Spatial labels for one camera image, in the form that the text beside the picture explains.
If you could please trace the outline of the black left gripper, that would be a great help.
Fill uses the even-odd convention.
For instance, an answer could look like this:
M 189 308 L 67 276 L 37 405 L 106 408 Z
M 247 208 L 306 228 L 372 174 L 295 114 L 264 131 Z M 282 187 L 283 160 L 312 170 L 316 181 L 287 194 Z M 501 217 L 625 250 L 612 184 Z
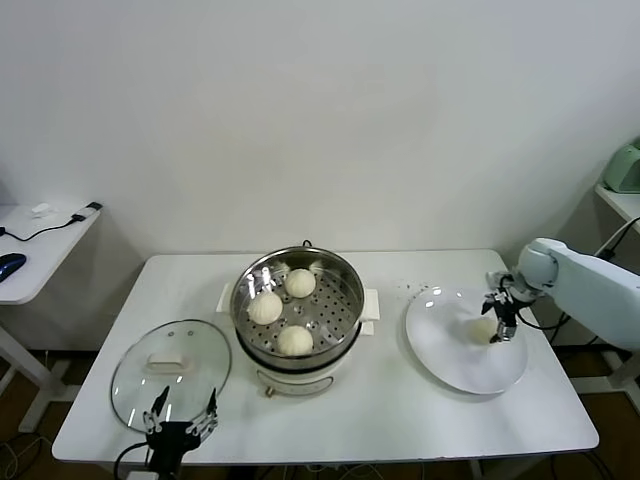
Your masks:
M 192 422 L 161 422 L 160 414 L 169 394 L 166 386 L 148 411 L 143 412 L 146 442 L 151 450 L 148 469 L 157 474 L 178 474 L 184 455 L 199 447 L 218 426 L 217 389 L 214 388 L 205 410 Z

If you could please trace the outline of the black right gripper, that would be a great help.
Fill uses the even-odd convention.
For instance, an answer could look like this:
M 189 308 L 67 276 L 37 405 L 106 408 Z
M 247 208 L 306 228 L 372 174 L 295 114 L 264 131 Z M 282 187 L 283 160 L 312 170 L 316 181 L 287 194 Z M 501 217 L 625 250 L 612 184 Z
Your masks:
M 484 297 L 481 306 L 481 314 L 485 315 L 494 310 L 498 320 L 496 332 L 491 336 L 489 343 L 502 343 L 511 341 L 517 331 L 518 306 L 512 301 L 508 293 L 488 293 Z

